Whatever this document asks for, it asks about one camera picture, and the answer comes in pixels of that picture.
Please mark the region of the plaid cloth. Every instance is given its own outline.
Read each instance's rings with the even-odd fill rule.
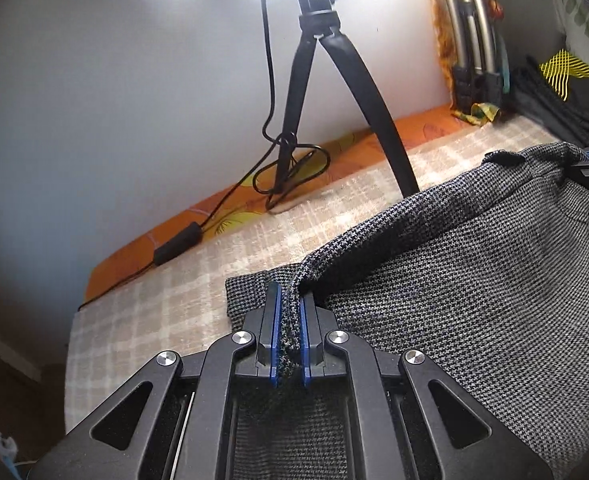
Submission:
[[[478,166],[487,152],[519,151],[554,139],[517,118],[429,142],[410,152],[422,189]],[[301,261],[399,201],[387,163],[307,196],[277,215],[217,237],[75,316],[66,367],[65,419],[71,430],[151,356],[204,350],[230,332],[225,280]]]

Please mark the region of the tripod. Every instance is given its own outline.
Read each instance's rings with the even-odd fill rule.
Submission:
[[[341,22],[337,11],[332,9],[335,1],[299,0],[301,40],[292,62],[273,190],[275,193],[283,193],[286,188],[290,162],[297,144],[296,136],[309,71],[318,40],[332,58],[365,120],[376,134],[403,196],[416,193],[419,191],[417,179],[397,128],[365,63],[351,41],[340,31]]]

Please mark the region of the brown floor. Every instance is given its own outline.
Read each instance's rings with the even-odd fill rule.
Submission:
[[[0,431],[18,445],[17,462],[37,460],[65,435],[65,367],[44,368],[36,383],[0,359]]]

